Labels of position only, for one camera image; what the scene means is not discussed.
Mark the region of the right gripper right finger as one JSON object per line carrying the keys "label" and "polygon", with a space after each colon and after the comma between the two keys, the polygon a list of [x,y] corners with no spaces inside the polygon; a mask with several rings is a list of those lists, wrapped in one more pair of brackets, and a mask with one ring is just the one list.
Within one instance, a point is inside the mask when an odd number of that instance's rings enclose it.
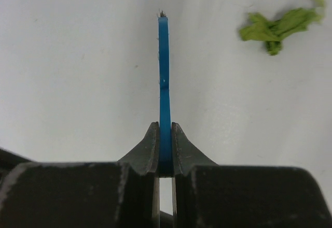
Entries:
{"label": "right gripper right finger", "polygon": [[218,165],[172,124],[174,227],[331,227],[313,176],[299,167]]}

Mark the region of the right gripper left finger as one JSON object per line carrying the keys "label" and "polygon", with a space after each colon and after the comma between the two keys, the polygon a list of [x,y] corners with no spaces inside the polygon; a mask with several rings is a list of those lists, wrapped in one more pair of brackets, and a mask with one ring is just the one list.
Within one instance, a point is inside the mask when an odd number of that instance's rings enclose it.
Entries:
{"label": "right gripper left finger", "polygon": [[1,227],[159,227],[159,125],[116,162],[34,162],[1,150]]}

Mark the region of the blue hand brush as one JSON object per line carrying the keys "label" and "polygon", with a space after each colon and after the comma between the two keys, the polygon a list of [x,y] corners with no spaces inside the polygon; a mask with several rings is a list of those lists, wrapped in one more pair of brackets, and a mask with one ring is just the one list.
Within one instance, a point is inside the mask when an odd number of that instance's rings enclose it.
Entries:
{"label": "blue hand brush", "polygon": [[170,110],[170,51],[168,17],[164,11],[158,17],[159,43],[159,168],[161,177],[173,174],[172,142],[171,142],[171,110]]}

